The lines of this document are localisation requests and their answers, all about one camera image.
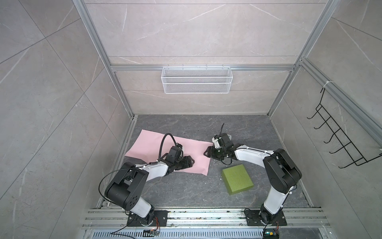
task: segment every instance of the wire mesh basket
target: wire mesh basket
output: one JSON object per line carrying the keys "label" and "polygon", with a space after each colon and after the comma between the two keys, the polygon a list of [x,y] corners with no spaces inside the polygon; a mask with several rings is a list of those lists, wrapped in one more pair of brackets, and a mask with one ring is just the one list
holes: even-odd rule
{"label": "wire mesh basket", "polygon": [[230,67],[164,67],[162,84],[166,94],[228,93],[232,83]]}

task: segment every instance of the black mounting plate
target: black mounting plate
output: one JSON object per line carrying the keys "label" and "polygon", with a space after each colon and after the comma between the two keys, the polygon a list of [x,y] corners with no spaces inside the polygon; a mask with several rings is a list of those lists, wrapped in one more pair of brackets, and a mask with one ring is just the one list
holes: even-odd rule
{"label": "black mounting plate", "polygon": [[[164,210],[155,210],[154,211],[154,217],[158,218],[159,226],[166,226],[167,214],[168,214],[168,211],[164,211]],[[127,225],[128,225],[128,227],[130,227],[130,226],[142,226],[142,224],[139,222],[138,216],[136,214],[133,214],[133,215],[128,217]],[[150,227],[151,226],[156,226],[155,219],[153,220]]]}
{"label": "black mounting plate", "polygon": [[[264,224],[260,222],[259,212],[260,210],[248,210],[248,209],[244,211],[245,219],[247,220],[248,226],[264,226]],[[275,221],[278,221],[279,226],[287,225],[287,221],[285,220],[285,216],[282,211],[279,212],[279,214],[276,216]]]}

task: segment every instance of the black wire rack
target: black wire rack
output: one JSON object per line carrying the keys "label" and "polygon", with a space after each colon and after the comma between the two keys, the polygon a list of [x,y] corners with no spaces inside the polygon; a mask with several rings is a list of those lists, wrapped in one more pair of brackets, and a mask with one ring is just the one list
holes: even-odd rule
{"label": "black wire rack", "polygon": [[[325,141],[324,141],[324,143],[329,143],[329,142],[332,140],[333,137],[336,137],[337,140],[340,142],[340,144],[341,144],[341,146],[342,146],[341,148],[337,149],[335,152],[329,152],[329,153],[334,154],[334,153],[337,153],[338,151],[340,151],[341,149],[344,149],[344,150],[346,151],[346,153],[349,155],[349,157],[351,158],[351,160],[353,161],[352,163],[346,165],[345,167],[339,167],[339,168],[343,169],[343,168],[346,168],[346,167],[348,167],[348,166],[350,166],[350,165],[352,165],[352,164],[355,164],[355,165],[357,165],[357,166],[360,166],[360,165],[362,165],[362,164],[368,163],[368,162],[370,162],[370,161],[372,161],[372,160],[374,160],[374,159],[376,159],[376,158],[381,157],[381,156],[382,156],[382,153],[380,153],[377,157],[374,157],[374,158],[372,158],[372,159],[367,160],[367,159],[362,155],[362,153],[358,150],[358,148],[357,148],[357,147],[354,145],[354,143],[350,140],[350,138],[347,136],[347,134],[346,134],[346,133],[342,130],[342,128],[338,125],[338,123],[335,121],[335,119],[329,114],[329,112],[328,112],[328,111],[325,109],[325,107],[321,104],[321,102],[322,102],[322,97],[324,96],[324,93],[325,93],[325,88],[322,88],[321,91],[320,91],[320,93],[322,93],[322,95],[321,95],[321,100],[320,100],[320,103],[318,104],[318,106],[316,107],[316,112],[314,113],[314,115],[313,115],[312,117],[310,117],[310,118],[307,117],[307,118],[308,118],[308,119],[311,119],[311,118],[313,118],[316,114],[320,115],[321,118],[324,120],[324,122],[322,123],[322,125],[320,125],[320,127],[318,127],[318,128],[314,127],[314,129],[317,130],[317,129],[321,128],[323,125],[327,125],[327,126],[329,127],[329,129],[332,131],[333,134],[332,134],[332,136],[330,137],[329,141],[328,141],[328,142],[325,142]],[[322,116],[322,114],[320,113],[320,110],[326,112],[326,114],[329,115],[329,117],[328,117],[327,119],[325,119],[325,118]],[[334,121],[334,123],[338,126],[338,130],[334,131],[333,128],[328,124],[328,120],[329,120],[329,119],[332,119],[332,120]],[[342,142],[342,141],[340,140],[339,135],[337,135],[338,133],[343,133],[343,134],[345,135],[345,137],[347,138],[348,142],[347,142],[347,143]],[[355,160],[355,159],[351,156],[351,154],[349,153],[349,150],[346,148],[347,146],[348,146],[348,147],[354,147],[355,150],[358,151],[358,153],[360,154],[361,157],[360,157],[359,159]]]}

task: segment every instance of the pink wrapping paper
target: pink wrapping paper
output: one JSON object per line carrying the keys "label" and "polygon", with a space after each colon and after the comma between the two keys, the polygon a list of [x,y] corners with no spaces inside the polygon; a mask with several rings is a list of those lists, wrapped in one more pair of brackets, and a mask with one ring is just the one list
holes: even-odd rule
{"label": "pink wrapping paper", "polygon": [[[146,163],[155,162],[158,159],[160,143],[164,134],[142,130],[134,145],[125,156],[138,158]],[[183,155],[190,155],[195,163],[192,167],[179,170],[178,172],[190,172],[194,174],[204,174],[207,176],[210,159],[203,155],[212,142],[191,140],[187,138],[174,137],[177,143],[183,146]],[[162,147],[162,155],[168,153],[174,142],[171,136],[167,136]]]}

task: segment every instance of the green box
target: green box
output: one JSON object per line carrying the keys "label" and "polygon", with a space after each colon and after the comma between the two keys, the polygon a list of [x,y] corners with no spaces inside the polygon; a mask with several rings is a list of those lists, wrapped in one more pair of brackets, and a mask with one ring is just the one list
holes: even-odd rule
{"label": "green box", "polygon": [[222,177],[229,195],[240,193],[253,187],[252,180],[242,164],[223,169]]}

